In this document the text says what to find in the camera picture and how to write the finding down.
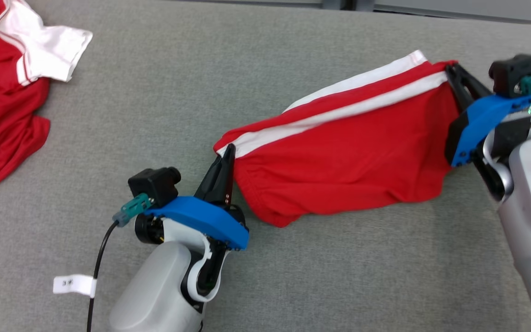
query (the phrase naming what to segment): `red and white jersey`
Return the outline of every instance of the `red and white jersey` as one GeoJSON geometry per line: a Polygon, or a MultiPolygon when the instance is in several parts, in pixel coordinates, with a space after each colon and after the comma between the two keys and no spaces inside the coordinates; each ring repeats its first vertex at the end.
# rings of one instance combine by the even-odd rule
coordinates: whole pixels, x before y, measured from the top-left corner
{"type": "Polygon", "coordinates": [[[281,115],[230,130],[234,176],[251,210],[284,227],[331,214],[420,202],[441,192],[457,108],[444,69],[421,51],[293,103],[281,115]]]}
{"type": "Polygon", "coordinates": [[[48,78],[68,81],[92,37],[44,27],[23,0],[0,0],[0,181],[37,151],[50,122],[33,116],[48,95],[48,78]]]}

